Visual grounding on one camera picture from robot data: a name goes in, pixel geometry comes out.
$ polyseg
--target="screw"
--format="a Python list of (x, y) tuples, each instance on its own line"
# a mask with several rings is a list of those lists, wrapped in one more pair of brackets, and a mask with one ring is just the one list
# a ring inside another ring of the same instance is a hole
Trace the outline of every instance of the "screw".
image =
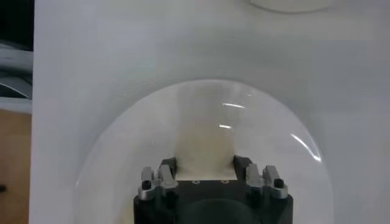
[(152, 182), (150, 180), (142, 181), (142, 190), (150, 190), (152, 188)]
[(280, 178), (274, 179), (274, 187), (281, 189), (284, 186), (285, 186), (285, 182), (282, 179)]

